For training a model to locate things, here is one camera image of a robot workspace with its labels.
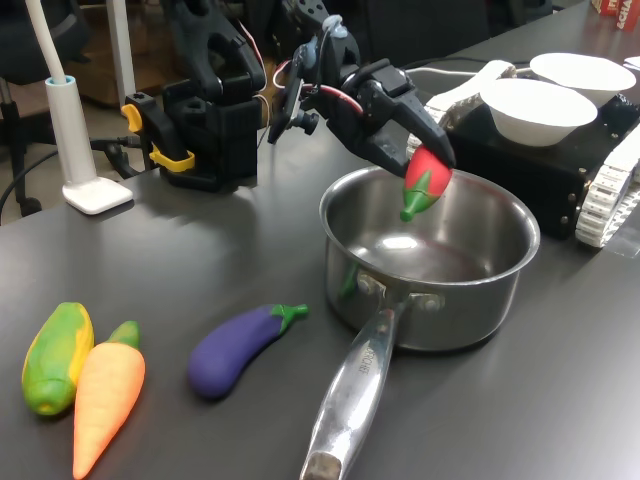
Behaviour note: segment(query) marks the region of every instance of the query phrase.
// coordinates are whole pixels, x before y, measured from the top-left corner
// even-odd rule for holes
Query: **metal rivet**
[[[358,275],[358,289],[366,295],[374,293],[376,291],[376,285],[373,282],[373,278],[362,273]]]
[[[411,299],[420,310],[435,313],[444,307],[444,297],[433,293],[413,293]]]

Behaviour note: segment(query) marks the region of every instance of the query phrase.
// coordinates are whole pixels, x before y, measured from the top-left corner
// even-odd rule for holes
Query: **orange carrot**
[[[129,416],[144,382],[138,324],[125,322],[96,346],[78,380],[73,478],[84,478]]]

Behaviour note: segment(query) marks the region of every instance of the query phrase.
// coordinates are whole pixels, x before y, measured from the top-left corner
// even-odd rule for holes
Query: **stainless steel saucepan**
[[[455,171],[443,197],[404,223],[402,179],[377,167],[334,183],[320,204],[326,288],[360,333],[327,391],[301,480],[342,480],[378,405],[394,344],[439,352],[489,338],[504,320],[540,229],[512,194]]]

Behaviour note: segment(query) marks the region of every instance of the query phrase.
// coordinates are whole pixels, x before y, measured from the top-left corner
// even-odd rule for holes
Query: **red chili pepper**
[[[404,205],[400,218],[410,222],[416,213],[424,212],[444,193],[453,170],[420,145],[409,161],[404,181]]]

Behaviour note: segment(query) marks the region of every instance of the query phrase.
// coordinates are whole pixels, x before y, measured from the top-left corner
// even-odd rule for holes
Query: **white paper bowl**
[[[600,108],[636,84],[636,76],[606,58],[574,53],[545,53],[531,60],[540,78],[581,93]]]
[[[501,135],[530,147],[555,145],[598,116],[579,93],[552,83],[522,78],[496,80],[480,91]]]

